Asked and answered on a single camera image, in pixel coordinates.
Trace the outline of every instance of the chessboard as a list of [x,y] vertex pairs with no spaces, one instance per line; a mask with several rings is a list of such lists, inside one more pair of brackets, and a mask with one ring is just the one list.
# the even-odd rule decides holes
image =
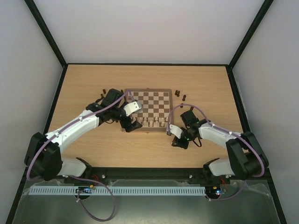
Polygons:
[[130,89],[135,100],[138,100],[143,111],[131,114],[133,122],[137,120],[142,127],[134,132],[166,132],[168,115],[172,110],[170,89]]

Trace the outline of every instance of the gray floor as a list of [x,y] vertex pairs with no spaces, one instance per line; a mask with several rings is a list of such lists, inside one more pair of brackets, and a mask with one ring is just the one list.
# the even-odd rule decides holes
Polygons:
[[[109,224],[278,224],[266,181],[249,181],[232,200],[209,202],[202,196],[117,196],[117,212]],[[236,185],[229,191],[234,193]],[[109,196],[91,196],[84,201],[97,217],[112,210]],[[29,196],[24,194],[14,224],[94,224],[73,196]]]

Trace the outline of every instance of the gray wall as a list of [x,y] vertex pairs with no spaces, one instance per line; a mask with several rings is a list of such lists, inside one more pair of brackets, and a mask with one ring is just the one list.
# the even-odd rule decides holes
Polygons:
[[298,223],[299,1],[276,0],[234,72],[289,223]]
[[229,63],[263,0],[35,0],[69,63]]
[[1,1],[0,30],[0,223],[5,223],[30,137],[43,131],[62,68],[24,1]]

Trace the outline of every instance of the wooden surface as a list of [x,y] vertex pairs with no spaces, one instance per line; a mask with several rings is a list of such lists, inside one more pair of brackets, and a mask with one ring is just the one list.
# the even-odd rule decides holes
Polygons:
[[[49,131],[78,116],[103,89],[111,88],[172,89],[173,107],[185,94],[184,103],[201,108],[215,124],[242,131],[225,67],[119,65],[69,65]],[[181,91],[179,98],[175,90]],[[174,112],[175,125],[183,126],[179,116],[186,110]],[[137,168],[199,168],[212,159],[227,158],[226,149],[207,140],[201,148],[191,142],[184,150],[171,147],[172,139],[166,133],[124,133],[119,123],[102,124],[72,143],[63,156],[81,157],[95,167]]]

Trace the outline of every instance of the chessboard frame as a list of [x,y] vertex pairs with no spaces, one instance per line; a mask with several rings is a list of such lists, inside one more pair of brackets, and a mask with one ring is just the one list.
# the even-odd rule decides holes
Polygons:
[[[167,92],[168,93],[168,97],[169,97],[169,112],[172,111],[173,106],[172,106],[172,90],[171,89],[151,89],[151,88],[142,88],[142,89],[126,89],[127,90],[131,90],[131,92]],[[126,96],[127,97],[127,101],[130,102],[130,96],[129,94]],[[173,114],[170,116],[171,121],[174,120]],[[143,132],[143,133],[152,133],[152,132],[166,132],[166,128],[167,128],[167,121],[165,121],[165,125],[164,127],[141,127],[139,129],[134,130],[134,132]]]

